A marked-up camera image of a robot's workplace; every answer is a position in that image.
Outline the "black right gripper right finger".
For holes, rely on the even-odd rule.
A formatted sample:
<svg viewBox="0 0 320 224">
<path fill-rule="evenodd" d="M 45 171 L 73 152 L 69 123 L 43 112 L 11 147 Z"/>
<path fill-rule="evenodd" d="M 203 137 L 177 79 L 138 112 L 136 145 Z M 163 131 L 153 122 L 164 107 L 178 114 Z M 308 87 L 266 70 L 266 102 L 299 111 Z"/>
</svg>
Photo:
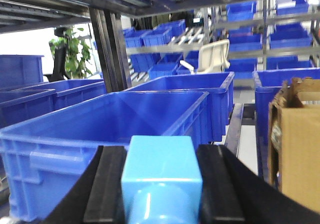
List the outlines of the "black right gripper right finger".
<svg viewBox="0 0 320 224">
<path fill-rule="evenodd" d="M 318 224 L 318 213 L 272 188 L 223 145 L 196 151 L 202 224 Z"/>
</svg>

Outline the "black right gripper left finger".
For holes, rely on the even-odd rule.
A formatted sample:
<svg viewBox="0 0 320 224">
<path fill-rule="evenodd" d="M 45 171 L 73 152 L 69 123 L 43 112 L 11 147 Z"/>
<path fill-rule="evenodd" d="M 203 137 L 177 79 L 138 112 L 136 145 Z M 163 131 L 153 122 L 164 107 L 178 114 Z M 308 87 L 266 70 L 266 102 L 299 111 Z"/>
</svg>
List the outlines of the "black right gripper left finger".
<svg viewBox="0 0 320 224">
<path fill-rule="evenodd" d="M 123 146 L 99 146 L 90 164 L 44 224 L 123 224 Z"/>
</svg>

